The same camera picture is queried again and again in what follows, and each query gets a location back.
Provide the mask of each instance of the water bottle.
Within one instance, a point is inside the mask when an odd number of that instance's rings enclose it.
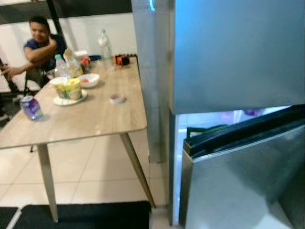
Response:
[[[107,71],[113,71],[113,59],[112,59],[112,50],[108,36],[106,35],[105,30],[102,30],[102,35],[98,39],[101,53],[102,53],[102,61],[104,63],[105,69]]]
[[[61,58],[60,54],[55,55],[56,59],[56,68],[57,68],[57,74],[58,76],[63,76],[67,79],[70,79],[70,73],[69,73],[69,68],[66,65],[66,62]]]

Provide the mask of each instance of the purple can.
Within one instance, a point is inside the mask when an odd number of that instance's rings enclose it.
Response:
[[[43,116],[39,103],[31,95],[22,99],[21,108],[31,120],[36,120]]]

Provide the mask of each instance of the man's hand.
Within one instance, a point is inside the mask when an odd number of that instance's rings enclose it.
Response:
[[[7,76],[8,76],[7,80],[8,80],[8,81],[11,81],[12,78],[13,78],[15,75],[21,74],[21,73],[23,73],[23,72],[24,72],[24,70],[23,70],[22,67],[19,67],[19,68],[7,67],[7,68],[1,73],[1,75],[7,74]]]
[[[54,48],[57,48],[57,42],[54,39],[52,39],[51,37],[49,37],[49,45]]]

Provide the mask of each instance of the bottle cap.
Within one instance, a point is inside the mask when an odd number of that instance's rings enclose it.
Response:
[[[56,60],[60,60],[60,59],[61,59],[61,55],[60,55],[60,54],[56,54],[56,55],[55,55],[55,59],[56,59]]]

